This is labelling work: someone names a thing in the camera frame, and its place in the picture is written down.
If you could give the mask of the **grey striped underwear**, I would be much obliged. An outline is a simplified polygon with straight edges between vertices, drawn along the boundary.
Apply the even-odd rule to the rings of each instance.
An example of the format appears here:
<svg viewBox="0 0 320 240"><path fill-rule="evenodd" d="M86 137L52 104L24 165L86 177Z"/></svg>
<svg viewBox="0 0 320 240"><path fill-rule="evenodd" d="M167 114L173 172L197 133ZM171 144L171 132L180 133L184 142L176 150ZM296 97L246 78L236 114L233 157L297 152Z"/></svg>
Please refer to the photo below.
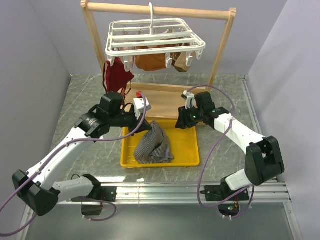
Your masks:
<svg viewBox="0 0 320 240"><path fill-rule="evenodd" d="M139 164L170 163L174 156L169 137L156 121L150 126L151 130L144 134L133 152L135 160Z"/></svg>

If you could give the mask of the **red underwear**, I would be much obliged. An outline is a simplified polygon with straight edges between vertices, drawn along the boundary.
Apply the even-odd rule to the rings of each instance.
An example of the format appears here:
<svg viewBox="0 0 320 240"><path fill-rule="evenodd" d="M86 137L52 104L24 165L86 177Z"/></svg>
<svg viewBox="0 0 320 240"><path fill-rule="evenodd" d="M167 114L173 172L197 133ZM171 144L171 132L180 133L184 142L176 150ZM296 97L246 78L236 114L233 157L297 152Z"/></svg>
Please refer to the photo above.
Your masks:
<svg viewBox="0 0 320 240"><path fill-rule="evenodd" d="M102 86L106 93L120 93L124 98L131 91L131 81L134 79L131 71L125 71L125 66L119 57L114 59L113 65L106 61L103 65Z"/></svg>

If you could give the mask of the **white plastic clip hanger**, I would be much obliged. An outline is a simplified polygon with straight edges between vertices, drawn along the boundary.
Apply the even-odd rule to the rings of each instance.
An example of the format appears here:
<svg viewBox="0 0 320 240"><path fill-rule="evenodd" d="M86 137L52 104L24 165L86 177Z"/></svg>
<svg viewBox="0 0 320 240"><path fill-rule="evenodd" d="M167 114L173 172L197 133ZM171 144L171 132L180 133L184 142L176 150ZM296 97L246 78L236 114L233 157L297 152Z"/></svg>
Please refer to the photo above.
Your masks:
<svg viewBox="0 0 320 240"><path fill-rule="evenodd" d="M116 58L124 60L124 70L131 70L131 59L147 55L164 55L164 66L170 68L171 53L185 53L185 64L191 66L193 54L199 60L206 43L180 18L154 18L149 3L150 18L119 20L110 23L105 47L111 66Z"/></svg>

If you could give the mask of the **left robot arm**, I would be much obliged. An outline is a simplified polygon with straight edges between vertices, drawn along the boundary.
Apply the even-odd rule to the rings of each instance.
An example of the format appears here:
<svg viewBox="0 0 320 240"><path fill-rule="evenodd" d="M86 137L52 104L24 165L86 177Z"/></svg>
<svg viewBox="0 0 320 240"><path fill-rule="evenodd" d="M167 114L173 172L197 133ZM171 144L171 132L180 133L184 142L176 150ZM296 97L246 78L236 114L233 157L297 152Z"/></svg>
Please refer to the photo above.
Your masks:
<svg viewBox="0 0 320 240"><path fill-rule="evenodd" d="M57 203L86 197L96 201L101 195L101 183L86 174L77 180L57 181L60 173L71 166L84 150L103 138L110 128L128 128L131 136L151 129L146 113L151 109L144 96L134 98L125 111L124 97L118 92L104 94L100 102L83 114L63 141L38 164L27 171L17 170L12 181L18 197L38 216L49 213Z"/></svg>

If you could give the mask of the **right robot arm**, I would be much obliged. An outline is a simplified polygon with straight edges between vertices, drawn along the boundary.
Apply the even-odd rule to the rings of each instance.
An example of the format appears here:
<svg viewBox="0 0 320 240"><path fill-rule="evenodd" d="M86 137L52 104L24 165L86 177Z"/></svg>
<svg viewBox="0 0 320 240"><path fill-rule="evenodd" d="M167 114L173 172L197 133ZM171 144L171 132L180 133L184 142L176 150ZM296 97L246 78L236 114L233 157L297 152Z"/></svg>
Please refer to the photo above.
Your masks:
<svg viewBox="0 0 320 240"><path fill-rule="evenodd" d="M261 184L283 174L285 165L278 140L254 132L223 107L216 107L207 91L193 94L185 90L182 94L185 106L178 109L177 129L195 127L204 123L229 138L245 154L244 168L224 177L217 187L222 199L231 200L238 190Z"/></svg>

